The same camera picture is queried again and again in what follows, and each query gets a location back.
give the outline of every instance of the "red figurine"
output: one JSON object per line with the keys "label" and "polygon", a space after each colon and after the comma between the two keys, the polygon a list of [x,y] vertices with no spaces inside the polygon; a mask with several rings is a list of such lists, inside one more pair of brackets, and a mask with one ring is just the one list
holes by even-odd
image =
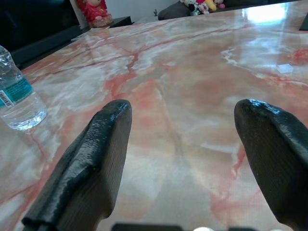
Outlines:
{"label": "red figurine", "polygon": [[102,27],[112,23],[105,0],[76,0],[76,4],[91,27]]}

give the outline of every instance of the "plastic bottle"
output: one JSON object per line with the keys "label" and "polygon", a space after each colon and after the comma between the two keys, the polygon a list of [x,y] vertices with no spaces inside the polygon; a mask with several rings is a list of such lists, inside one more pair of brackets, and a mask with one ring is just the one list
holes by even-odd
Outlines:
{"label": "plastic bottle", "polygon": [[46,117],[46,106],[10,53],[0,46],[0,117],[11,128],[27,130]]}

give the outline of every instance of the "blue label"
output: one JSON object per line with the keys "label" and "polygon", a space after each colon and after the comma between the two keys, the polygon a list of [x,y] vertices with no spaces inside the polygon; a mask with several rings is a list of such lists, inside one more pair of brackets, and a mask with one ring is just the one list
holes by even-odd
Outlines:
{"label": "blue label", "polygon": [[33,92],[27,79],[22,78],[9,87],[0,90],[0,107],[13,107]]}

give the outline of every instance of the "marble table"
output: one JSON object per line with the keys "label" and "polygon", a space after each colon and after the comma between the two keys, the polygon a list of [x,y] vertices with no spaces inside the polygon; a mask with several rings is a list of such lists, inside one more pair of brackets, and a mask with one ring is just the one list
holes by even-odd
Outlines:
{"label": "marble table", "polygon": [[[95,29],[24,71],[48,107],[35,129],[0,123],[0,227],[21,218],[64,150],[113,99],[133,124],[115,222],[260,231],[271,213],[236,133],[237,101],[267,101],[308,125],[308,1]],[[281,73],[278,65],[291,70]]]}

